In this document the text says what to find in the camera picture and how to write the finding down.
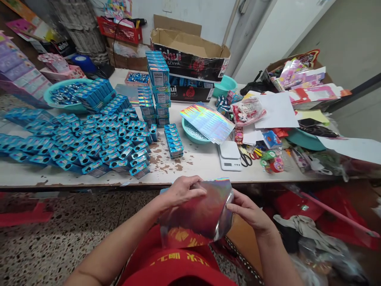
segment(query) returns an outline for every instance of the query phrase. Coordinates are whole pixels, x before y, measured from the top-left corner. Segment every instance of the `hand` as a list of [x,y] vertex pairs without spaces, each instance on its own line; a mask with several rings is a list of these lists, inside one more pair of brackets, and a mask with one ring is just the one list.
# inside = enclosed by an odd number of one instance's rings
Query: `hand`
[[275,224],[247,195],[233,189],[234,201],[226,208],[240,215],[255,231],[258,236],[271,235],[278,232]]
[[172,186],[160,196],[162,196],[163,200],[166,202],[167,208],[181,205],[190,199],[206,195],[206,191],[204,189],[191,189],[192,185],[202,181],[203,179],[199,176],[178,177]]

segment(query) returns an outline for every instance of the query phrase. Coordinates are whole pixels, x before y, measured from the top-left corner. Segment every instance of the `red crate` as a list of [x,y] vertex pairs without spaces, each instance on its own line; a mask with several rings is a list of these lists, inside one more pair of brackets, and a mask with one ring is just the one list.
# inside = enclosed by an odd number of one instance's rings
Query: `red crate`
[[[114,38],[115,30],[118,24],[110,22],[104,17],[97,17],[97,20],[99,24],[100,33],[106,37]],[[134,44],[141,43],[143,41],[142,28],[136,29],[119,25],[115,39]]]

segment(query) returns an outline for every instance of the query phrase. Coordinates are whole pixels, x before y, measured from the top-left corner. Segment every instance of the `kitchen scale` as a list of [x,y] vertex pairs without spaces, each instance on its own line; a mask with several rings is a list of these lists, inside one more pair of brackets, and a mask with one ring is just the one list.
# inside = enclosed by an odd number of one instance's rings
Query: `kitchen scale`
[[217,145],[221,169],[224,171],[242,171],[241,155],[234,141],[225,141]]

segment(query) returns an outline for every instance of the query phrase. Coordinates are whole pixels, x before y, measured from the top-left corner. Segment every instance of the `scissors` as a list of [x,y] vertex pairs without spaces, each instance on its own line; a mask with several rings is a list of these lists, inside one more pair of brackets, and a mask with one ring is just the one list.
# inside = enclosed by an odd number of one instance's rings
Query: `scissors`
[[256,147],[253,146],[246,146],[246,152],[250,156],[252,160],[259,160],[262,157],[262,151]]
[[243,147],[238,147],[238,151],[241,155],[241,164],[242,166],[244,167],[249,167],[251,165],[253,165],[253,161],[251,159],[251,157],[249,156],[249,153],[246,151],[245,148]]

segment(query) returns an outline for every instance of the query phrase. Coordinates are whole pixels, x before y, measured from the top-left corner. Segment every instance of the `table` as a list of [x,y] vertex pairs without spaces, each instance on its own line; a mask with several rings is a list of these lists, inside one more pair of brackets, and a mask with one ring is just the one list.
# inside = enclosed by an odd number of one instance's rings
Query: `table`
[[[123,84],[129,70],[116,69],[110,77],[113,87],[118,83]],[[171,160],[169,157],[164,129],[159,129],[158,142],[150,145],[150,173],[136,179],[127,173],[109,172],[100,178],[65,172],[55,167],[39,168],[27,164],[20,164],[10,158],[0,160],[0,189],[9,188],[44,188],[44,187],[109,187],[126,185],[168,185],[173,183],[179,176],[199,175],[204,180],[229,177],[232,183],[257,183],[257,182],[300,182],[300,181],[322,181],[331,180],[333,177],[303,174],[296,166],[293,159],[288,160],[288,165],[292,167],[287,172],[269,174],[264,172],[259,161],[255,160],[253,165],[243,168],[241,172],[227,172],[220,167],[217,146],[215,144],[196,145],[188,140],[181,127],[180,111],[190,106],[189,103],[173,102],[170,108],[170,122],[175,123],[179,129],[180,137],[184,145],[184,156]],[[140,109],[136,108],[139,118]],[[59,110],[50,111],[54,115],[60,113]],[[10,135],[27,137],[29,132],[24,131],[20,126],[11,125]]]

